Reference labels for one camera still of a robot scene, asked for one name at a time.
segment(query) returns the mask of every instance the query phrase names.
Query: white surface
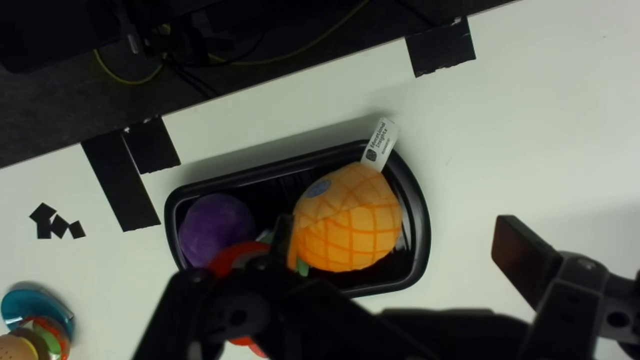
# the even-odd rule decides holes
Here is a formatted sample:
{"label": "white surface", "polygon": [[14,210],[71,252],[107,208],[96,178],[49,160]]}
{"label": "white surface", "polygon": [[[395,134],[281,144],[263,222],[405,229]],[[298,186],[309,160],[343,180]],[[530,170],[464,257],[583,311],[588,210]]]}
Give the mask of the white surface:
{"label": "white surface", "polygon": [[[481,307],[529,321],[490,262],[496,214],[517,214],[557,249],[622,277],[639,269],[639,12],[632,0],[518,3],[472,18],[479,61],[452,70],[412,81],[407,48],[395,42],[171,114],[190,165],[145,182],[162,210],[180,185],[360,138],[370,123],[354,118],[392,114],[398,151],[429,199],[435,246],[416,286],[360,302]],[[43,280],[79,315],[74,359],[128,359],[175,271],[162,227],[123,235],[79,146],[3,170],[0,186],[0,290]],[[89,240],[32,240],[26,216],[43,201],[80,219]],[[624,356],[608,344],[601,359]]]}

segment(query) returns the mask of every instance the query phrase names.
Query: white tag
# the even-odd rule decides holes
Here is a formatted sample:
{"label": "white tag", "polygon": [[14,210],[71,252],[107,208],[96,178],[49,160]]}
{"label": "white tag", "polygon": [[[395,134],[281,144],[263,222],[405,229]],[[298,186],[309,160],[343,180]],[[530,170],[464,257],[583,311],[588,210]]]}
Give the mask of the white tag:
{"label": "white tag", "polygon": [[396,124],[389,118],[381,118],[378,129],[373,134],[373,138],[368,140],[360,162],[382,172],[396,142],[398,142]]}

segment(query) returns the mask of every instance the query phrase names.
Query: black sticker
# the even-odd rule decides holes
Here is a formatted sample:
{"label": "black sticker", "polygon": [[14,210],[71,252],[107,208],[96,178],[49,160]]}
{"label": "black sticker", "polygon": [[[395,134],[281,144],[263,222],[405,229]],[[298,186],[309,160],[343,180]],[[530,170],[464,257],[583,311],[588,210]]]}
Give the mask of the black sticker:
{"label": "black sticker", "polygon": [[84,239],[84,229],[80,222],[69,224],[52,207],[40,205],[31,219],[37,222],[38,240],[51,240],[52,235],[65,239],[65,232],[71,230],[74,239]]}
{"label": "black sticker", "polygon": [[121,132],[82,142],[82,148],[124,232],[160,224]]}
{"label": "black sticker", "polygon": [[84,239],[84,229],[80,222],[74,222],[69,227],[69,230],[73,232],[73,236],[79,240],[79,239]]}
{"label": "black sticker", "polygon": [[69,229],[69,222],[63,216],[56,216],[52,222],[52,232],[63,239]]}
{"label": "black sticker", "polygon": [[56,210],[54,210],[52,207],[49,207],[49,205],[43,202],[43,205],[31,214],[31,219],[40,224],[40,222],[51,222],[54,214],[56,214]]}
{"label": "black sticker", "polygon": [[178,153],[162,118],[152,118],[124,130],[124,142],[140,174],[180,166]]}
{"label": "black sticker", "polygon": [[416,76],[477,61],[472,33],[467,18],[452,26],[415,33],[407,37],[407,44]]}

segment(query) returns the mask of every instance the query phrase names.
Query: black tray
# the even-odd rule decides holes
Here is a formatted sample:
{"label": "black tray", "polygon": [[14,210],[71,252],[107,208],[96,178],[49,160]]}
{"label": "black tray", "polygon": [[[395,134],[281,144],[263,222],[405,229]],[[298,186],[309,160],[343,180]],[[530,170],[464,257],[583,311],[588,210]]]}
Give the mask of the black tray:
{"label": "black tray", "polygon": [[[190,269],[188,260],[178,252],[178,229],[190,205],[201,196],[214,193],[236,196],[250,207],[258,230],[272,229],[279,214],[291,214],[315,180],[350,162],[359,162],[365,146],[366,142],[335,146],[175,191],[165,207],[165,224],[178,269]],[[392,153],[384,168],[384,178],[405,212],[400,246],[373,269],[343,275],[311,269],[311,279],[326,279],[348,296],[392,292],[420,280],[430,255],[430,221],[423,191],[396,153]]]}

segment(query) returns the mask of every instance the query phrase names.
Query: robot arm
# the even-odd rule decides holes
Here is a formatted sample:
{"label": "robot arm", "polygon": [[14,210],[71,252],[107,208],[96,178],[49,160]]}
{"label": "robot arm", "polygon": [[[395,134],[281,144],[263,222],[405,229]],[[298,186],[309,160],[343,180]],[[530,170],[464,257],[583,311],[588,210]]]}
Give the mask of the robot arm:
{"label": "robot arm", "polygon": [[591,360],[599,336],[639,356],[640,286],[602,264],[550,249],[518,219],[500,216],[495,262],[536,309],[535,324],[488,311],[370,315],[323,280],[305,280],[272,257],[216,280],[178,273],[134,360],[212,360],[250,336],[269,359]]}

